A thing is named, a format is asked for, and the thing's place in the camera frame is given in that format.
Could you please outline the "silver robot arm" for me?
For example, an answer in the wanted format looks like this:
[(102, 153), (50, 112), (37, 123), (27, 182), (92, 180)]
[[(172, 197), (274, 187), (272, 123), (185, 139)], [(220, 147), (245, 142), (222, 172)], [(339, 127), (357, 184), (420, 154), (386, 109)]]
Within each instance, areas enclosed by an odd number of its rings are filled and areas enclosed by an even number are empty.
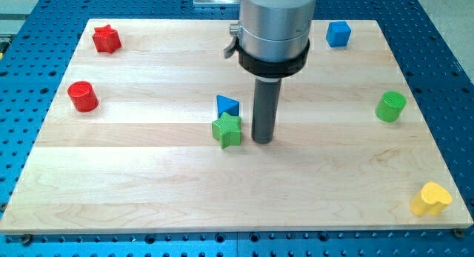
[(316, 0), (240, 0), (239, 20), (224, 57), (263, 81), (278, 81), (306, 64)]

